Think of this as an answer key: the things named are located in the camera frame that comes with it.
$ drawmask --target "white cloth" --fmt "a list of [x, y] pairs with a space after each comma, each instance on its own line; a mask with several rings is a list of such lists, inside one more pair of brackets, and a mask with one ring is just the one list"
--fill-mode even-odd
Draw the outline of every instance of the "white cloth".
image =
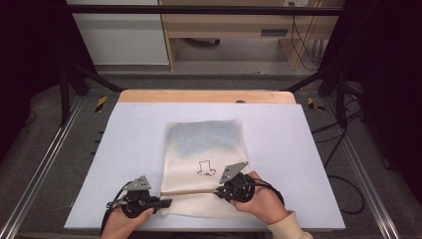
[[[217, 188], [225, 166], [245, 161], [242, 127], [237, 119], [168, 123], [161, 192]], [[253, 218], [212, 193], [162, 198], [173, 199], [170, 208], [161, 209], [163, 214]]]

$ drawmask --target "white cabinet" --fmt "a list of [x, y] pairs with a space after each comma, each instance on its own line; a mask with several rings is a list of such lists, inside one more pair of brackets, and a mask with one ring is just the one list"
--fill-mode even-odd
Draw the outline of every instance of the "white cabinet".
[[[68, 4], [157, 5], [154, 0], [67, 0]], [[159, 14], [74, 14], [95, 65], [168, 65]]]

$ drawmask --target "wrist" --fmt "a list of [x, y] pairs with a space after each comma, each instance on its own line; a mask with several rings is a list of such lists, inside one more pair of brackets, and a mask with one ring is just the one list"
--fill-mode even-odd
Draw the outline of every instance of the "wrist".
[[285, 219], [288, 216], [289, 212], [285, 208], [279, 208], [267, 214], [265, 220], [263, 221], [266, 224], [271, 225]]

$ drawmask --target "table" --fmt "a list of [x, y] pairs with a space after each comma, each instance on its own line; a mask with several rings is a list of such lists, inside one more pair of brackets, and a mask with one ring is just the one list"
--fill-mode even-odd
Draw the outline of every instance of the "table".
[[[239, 100], [246, 104], [233, 104]], [[282, 191], [287, 208], [297, 211], [305, 229], [344, 228], [302, 107], [291, 93], [146, 90], [120, 95], [65, 227], [99, 228], [106, 203], [126, 182], [143, 174], [151, 184], [151, 195], [158, 195], [167, 122], [229, 118], [242, 119], [251, 168]], [[259, 220], [157, 213], [139, 230], [266, 231], [266, 225]]]

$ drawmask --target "metal rail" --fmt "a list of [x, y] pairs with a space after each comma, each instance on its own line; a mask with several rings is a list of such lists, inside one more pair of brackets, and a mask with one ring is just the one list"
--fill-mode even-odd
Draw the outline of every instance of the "metal rail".
[[49, 146], [49, 149], [41, 160], [37, 171], [35, 172], [27, 188], [22, 194], [21, 199], [15, 206], [15, 209], [9, 216], [6, 223], [2, 226], [0, 231], [0, 239], [14, 238], [16, 233], [18, 232], [19, 227], [21, 226], [26, 214], [28, 213], [32, 203], [34, 202], [38, 191], [41, 189], [44, 179], [46, 178], [60, 148], [62, 147], [63, 142], [66, 139], [66, 136], [68, 135], [70, 128], [72, 127], [75, 121], [75, 118], [80, 110], [83, 100], [83, 97], [76, 97], [74, 105], [71, 109], [71, 116], [69, 117], [66, 124], [59, 128], [55, 138]]
[[90, 14], [216, 14], [343, 16], [363, 13], [362, 9], [256, 6], [155, 6], [155, 5], [47, 5], [54, 12]]

